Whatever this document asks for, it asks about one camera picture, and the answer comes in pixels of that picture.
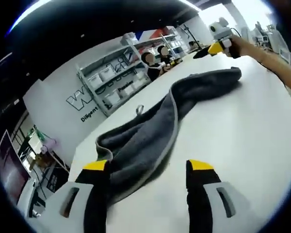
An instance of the monitor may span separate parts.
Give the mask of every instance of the monitor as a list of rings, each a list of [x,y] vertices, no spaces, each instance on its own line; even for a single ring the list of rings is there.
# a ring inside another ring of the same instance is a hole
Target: monitor
[[[9,198],[16,205],[31,177],[17,155],[7,131],[0,141],[0,178]]]

